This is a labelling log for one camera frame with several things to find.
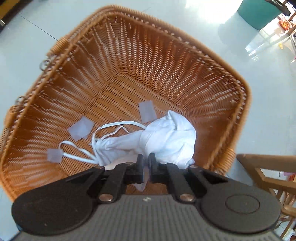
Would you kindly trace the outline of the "white t-shirt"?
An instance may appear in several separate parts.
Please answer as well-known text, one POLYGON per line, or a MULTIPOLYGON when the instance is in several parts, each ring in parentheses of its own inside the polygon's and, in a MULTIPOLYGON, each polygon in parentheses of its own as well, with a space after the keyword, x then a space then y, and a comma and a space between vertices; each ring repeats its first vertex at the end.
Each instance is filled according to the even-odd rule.
POLYGON ((92 138, 93 152, 99 165, 111 170, 123 162, 136 162, 137 156, 153 153, 161 164, 172 163, 180 169, 194 164, 196 130, 182 115, 170 110, 144 130, 102 138, 92 138))

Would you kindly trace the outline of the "orange wicker basket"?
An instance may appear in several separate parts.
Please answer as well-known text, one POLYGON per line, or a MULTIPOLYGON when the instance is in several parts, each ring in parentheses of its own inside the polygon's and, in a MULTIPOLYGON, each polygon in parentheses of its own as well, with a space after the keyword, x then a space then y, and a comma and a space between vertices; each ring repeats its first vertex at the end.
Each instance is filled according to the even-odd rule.
POLYGON ((151 100, 158 116, 182 114, 196 129, 194 160, 224 175, 248 114, 251 91, 229 64, 201 42, 139 11, 98 9, 48 52, 47 66, 6 114, 1 186, 22 193, 91 168, 47 150, 69 138, 81 117, 96 126, 140 121, 151 100))

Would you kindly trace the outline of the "teal bin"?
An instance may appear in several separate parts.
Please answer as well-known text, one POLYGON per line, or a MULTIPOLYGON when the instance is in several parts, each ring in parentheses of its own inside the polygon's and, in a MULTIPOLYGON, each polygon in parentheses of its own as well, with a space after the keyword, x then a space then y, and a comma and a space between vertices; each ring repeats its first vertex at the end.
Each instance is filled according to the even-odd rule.
POLYGON ((259 31, 281 13, 276 6, 264 0, 243 0, 237 12, 243 20, 259 31))

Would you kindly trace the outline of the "wooden chair frame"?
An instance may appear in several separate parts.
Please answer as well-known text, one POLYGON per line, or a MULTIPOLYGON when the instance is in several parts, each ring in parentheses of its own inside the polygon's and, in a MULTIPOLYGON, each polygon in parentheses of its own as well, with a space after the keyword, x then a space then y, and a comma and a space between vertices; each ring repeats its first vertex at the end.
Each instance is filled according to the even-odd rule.
POLYGON ((295 156, 238 154, 254 184, 270 192, 281 205, 276 230, 283 240, 295 240, 295 156))

